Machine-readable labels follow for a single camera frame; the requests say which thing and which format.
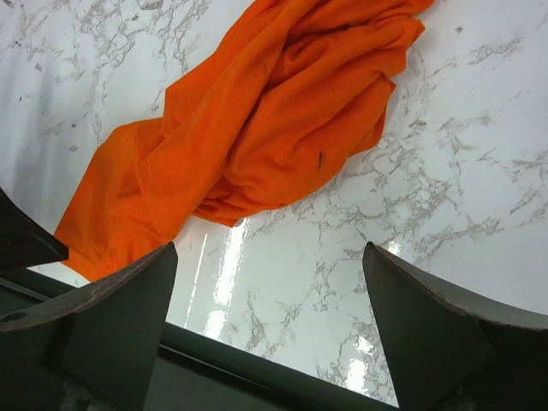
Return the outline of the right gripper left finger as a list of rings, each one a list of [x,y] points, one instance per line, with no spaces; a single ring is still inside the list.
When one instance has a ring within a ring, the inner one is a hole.
[[[141,410],[174,287],[168,243],[1,317],[3,410]]]

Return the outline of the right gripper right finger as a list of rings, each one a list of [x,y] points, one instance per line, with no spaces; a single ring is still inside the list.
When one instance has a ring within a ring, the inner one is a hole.
[[[366,287],[402,410],[545,410],[547,317],[366,244]]]

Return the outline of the orange t shirt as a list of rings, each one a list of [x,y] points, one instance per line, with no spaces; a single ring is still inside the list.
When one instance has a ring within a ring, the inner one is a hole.
[[[384,130],[427,1],[256,1],[164,113],[115,129],[56,229],[95,281],[173,241],[191,216],[233,226],[323,187]]]

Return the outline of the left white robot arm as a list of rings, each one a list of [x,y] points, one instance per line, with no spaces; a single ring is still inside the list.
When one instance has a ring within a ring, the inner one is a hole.
[[[64,261],[68,247],[25,214],[1,190],[1,270]]]

